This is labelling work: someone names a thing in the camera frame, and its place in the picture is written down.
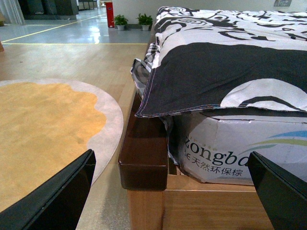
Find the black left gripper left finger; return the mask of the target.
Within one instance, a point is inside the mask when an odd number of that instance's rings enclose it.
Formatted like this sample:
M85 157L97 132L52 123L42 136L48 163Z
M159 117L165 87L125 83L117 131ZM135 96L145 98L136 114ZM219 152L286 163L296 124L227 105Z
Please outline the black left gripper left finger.
M89 149L0 213L2 230L74 230L87 200L96 159Z

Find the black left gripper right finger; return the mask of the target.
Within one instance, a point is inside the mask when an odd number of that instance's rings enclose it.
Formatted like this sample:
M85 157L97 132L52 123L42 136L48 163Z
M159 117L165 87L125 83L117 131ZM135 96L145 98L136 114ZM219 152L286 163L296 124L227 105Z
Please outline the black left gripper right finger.
M275 230L307 228L307 183L257 152L248 169Z

